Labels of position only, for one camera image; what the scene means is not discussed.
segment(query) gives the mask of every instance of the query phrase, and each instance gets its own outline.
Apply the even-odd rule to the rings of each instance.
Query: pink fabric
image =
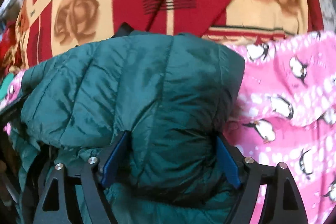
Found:
[[[21,70],[18,74],[14,77],[11,83],[8,86],[7,95],[3,100],[0,102],[0,110],[3,109],[5,106],[13,102],[17,96],[19,95],[21,89],[22,78],[26,70]],[[7,123],[4,127],[4,131],[7,132],[9,136],[11,134],[11,124]]]
[[[224,135],[260,164],[286,162],[309,223],[323,223],[336,204],[335,33],[230,48],[246,69]],[[265,191],[261,186],[251,224],[259,221]]]

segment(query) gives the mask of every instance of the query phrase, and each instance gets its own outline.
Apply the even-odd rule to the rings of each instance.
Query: blue gripper pad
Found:
[[[119,163],[125,158],[131,132],[121,131],[109,148],[101,153],[99,170],[102,171],[101,185],[110,187],[116,180]]]
[[[216,155],[219,167],[226,175],[227,181],[232,184],[234,188],[239,189],[242,183],[239,178],[238,166],[218,136],[216,137]]]

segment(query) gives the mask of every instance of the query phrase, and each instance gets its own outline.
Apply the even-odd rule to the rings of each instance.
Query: teal puffer jacket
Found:
[[[27,70],[26,126],[14,121],[11,133],[21,188],[42,143],[59,148],[55,164],[69,167],[129,130],[123,180],[105,190],[120,224],[223,223],[235,196],[210,135],[229,117],[244,67],[237,53],[192,35],[132,32]],[[77,195],[90,223],[80,186]]]

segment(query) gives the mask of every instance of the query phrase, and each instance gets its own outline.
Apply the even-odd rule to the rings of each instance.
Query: cartoon penguin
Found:
[[[260,137],[264,140],[264,143],[270,143],[275,140],[275,132],[273,130],[273,126],[270,122],[266,121],[265,119],[261,119],[243,125],[246,127],[254,128],[255,131],[258,132]]]
[[[336,85],[336,74],[331,77],[331,81]]]
[[[304,149],[301,151],[301,157],[299,161],[300,170],[307,176],[307,179],[310,180],[310,175],[313,173],[313,156],[311,149],[303,152]]]
[[[329,197],[332,202],[336,202],[336,174],[334,173],[334,180],[328,188],[328,193],[326,193],[324,198]]]
[[[261,58],[265,60],[268,55],[269,46],[265,43],[260,45],[250,44],[246,46],[246,49],[250,60],[254,62]]]
[[[289,66],[291,67],[293,75],[300,79],[304,86],[307,86],[305,83],[305,78],[307,76],[307,64],[303,64],[296,56],[293,56],[289,61]]]
[[[288,120],[291,120],[294,115],[294,109],[292,104],[285,98],[277,95],[276,97],[271,97],[271,105],[273,112],[277,112]]]
[[[311,32],[310,35],[315,38],[315,39],[318,39],[320,40],[321,39],[321,32],[320,31],[317,31],[317,32]]]
[[[328,125],[333,125],[336,123],[336,112],[333,107],[329,108],[324,112],[318,120],[322,119]]]

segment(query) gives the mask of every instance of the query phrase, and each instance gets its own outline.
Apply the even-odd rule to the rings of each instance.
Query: metal screw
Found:
[[[89,158],[88,163],[95,164],[97,161],[98,161],[97,157],[91,157],[91,158]]]
[[[284,162],[279,162],[279,166],[281,169],[286,169],[288,167]]]
[[[251,157],[246,157],[244,160],[245,160],[245,162],[246,162],[247,164],[252,164],[252,163],[254,163],[254,159],[251,158]]]
[[[64,164],[56,164],[55,169],[61,170],[64,167]]]

